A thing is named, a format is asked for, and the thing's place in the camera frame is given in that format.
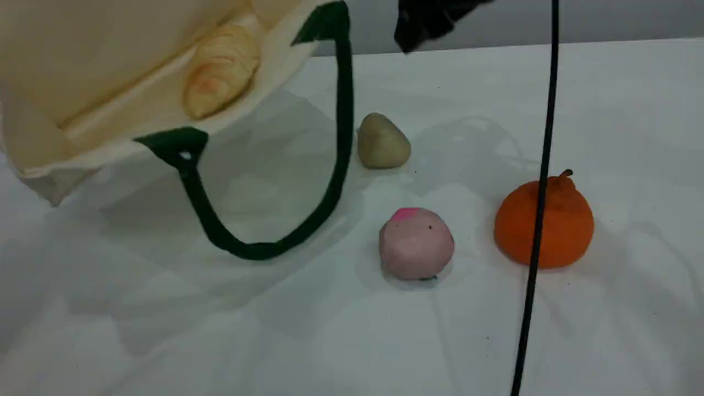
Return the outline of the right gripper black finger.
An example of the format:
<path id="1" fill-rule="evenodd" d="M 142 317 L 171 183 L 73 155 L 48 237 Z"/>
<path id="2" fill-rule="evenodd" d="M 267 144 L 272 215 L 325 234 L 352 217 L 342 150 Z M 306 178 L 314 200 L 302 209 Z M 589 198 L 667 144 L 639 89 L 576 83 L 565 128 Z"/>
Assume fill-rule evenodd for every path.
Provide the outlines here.
<path id="1" fill-rule="evenodd" d="M 394 40 L 403 53 L 445 37 L 456 23 L 491 1 L 398 1 Z"/>

